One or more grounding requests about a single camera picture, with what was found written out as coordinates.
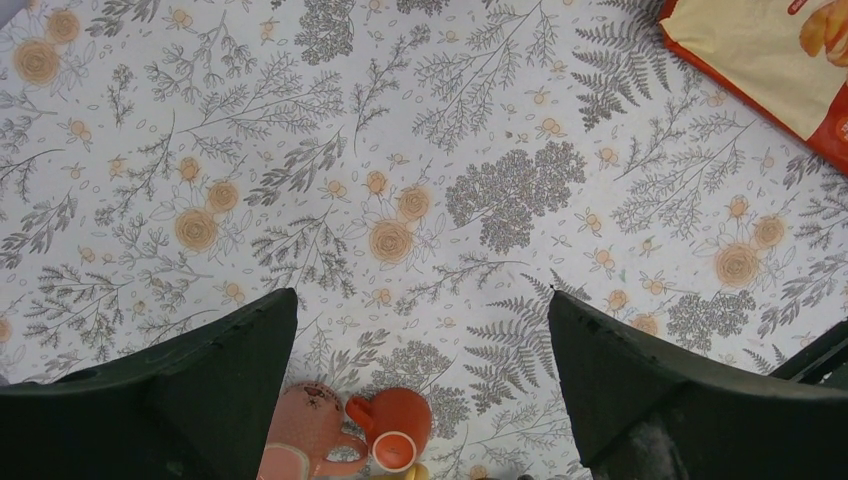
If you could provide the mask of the brown butterfly mug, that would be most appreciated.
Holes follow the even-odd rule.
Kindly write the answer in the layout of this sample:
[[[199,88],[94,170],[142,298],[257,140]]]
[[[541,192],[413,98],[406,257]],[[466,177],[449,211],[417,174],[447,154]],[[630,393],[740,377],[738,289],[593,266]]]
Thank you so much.
[[[342,431],[338,394],[320,382],[301,382],[279,396],[259,466],[259,479],[348,476],[368,461],[368,447]]]

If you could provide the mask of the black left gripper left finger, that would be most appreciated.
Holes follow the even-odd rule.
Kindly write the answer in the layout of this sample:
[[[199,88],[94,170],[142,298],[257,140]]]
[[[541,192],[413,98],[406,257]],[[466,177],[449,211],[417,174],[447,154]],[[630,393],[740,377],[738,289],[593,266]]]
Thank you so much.
[[[131,355],[1,389],[5,479],[252,479],[296,336],[278,289]]]

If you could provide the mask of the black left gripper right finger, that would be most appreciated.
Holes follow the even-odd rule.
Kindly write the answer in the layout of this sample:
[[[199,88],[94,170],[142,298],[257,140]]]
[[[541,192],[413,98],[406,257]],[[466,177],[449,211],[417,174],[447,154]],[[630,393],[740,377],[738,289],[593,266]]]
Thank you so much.
[[[768,375],[694,354],[557,291],[550,341],[596,479],[843,479],[847,325]]]

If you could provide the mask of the small orange mug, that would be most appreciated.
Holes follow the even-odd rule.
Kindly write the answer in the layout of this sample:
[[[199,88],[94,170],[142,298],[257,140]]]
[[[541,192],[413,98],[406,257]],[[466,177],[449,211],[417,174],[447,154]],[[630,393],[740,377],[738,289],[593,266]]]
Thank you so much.
[[[433,413],[428,401],[408,388],[385,389],[370,399],[352,396],[345,412],[362,429],[374,462],[388,473],[412,467],[432,433]]]

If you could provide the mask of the yellow mug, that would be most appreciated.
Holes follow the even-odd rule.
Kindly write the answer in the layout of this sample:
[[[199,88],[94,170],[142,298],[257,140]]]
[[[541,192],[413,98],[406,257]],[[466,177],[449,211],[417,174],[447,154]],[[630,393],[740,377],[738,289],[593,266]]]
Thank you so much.
[[[369,480],[429,480],[429,469],[422,463],[414,463],[403,472],[392,472],[371,476]]]

